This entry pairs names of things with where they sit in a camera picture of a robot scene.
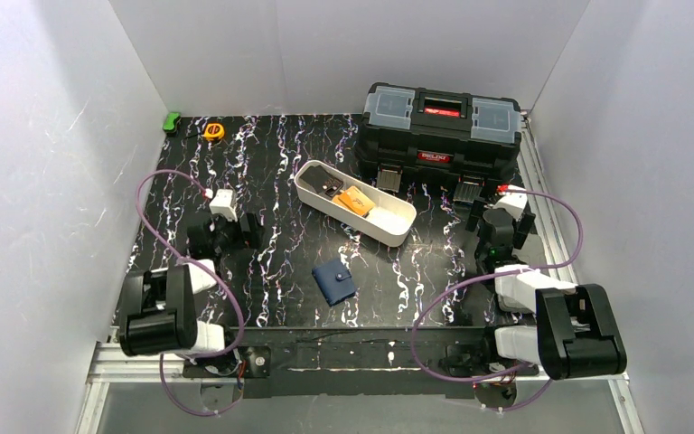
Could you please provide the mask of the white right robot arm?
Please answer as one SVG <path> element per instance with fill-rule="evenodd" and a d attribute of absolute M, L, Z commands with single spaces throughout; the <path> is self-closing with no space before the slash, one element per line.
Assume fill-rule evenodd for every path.
<path fill-rule="evenodd" d="M 528 197 L 519 187 L 507 187 L 478 223 L 475 263 L 487 277 L 485 286 L 502 311 L 535 318 L 534 325 L 486 332 L 484 360 L 537 364 L 555 381 L 623 373 L 627 354 L 605 289 L 553 278 L 546 266 L 516 256 L 535 221 Z"/>

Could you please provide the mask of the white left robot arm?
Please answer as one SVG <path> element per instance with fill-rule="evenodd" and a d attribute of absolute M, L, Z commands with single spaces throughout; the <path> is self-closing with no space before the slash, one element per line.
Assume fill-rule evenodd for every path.
<path fill-rule="evenodd" d="M 118 341 L 127 356 L 217 353 L 225 348 L 222 326 L 200 321 L 194 296 L 218 285 L 206 272 L 216 272 L 221 256 L 261 246 L 264 235 L 254 212 L 231 221 L 200 212 L 188 221 L 185 254 L 196 262 L 133 272 L 120 294 Z"/>

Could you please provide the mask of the orange card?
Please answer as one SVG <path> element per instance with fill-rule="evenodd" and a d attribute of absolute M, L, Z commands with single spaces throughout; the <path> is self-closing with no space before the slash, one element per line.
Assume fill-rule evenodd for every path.
<path fill-rule="evenodd" d="M 332 202 L 361 217 L 367 217 L 376 207 L 376 203 L 356 186 L 341 190 Z"/>

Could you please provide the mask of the white oblong plastic tray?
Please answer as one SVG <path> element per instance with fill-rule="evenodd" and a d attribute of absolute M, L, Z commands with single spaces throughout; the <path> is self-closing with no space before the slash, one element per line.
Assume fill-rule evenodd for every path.
<path fill-rule="evenodd" d="M 302 203 L 389 247 L 403 244 L 417 217 L 411 203 L 318 160 L 306 162 L 294 184 Z"/>

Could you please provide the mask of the blue leather card holder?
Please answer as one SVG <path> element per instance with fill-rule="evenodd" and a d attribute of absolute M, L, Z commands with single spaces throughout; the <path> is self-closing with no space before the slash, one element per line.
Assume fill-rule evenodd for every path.
<path fill-rule="evenodd" d="M 357 292 L 349 268 L 340 259 L 313 268 L 312 275 L 329 307 L 342 303 Z"/>

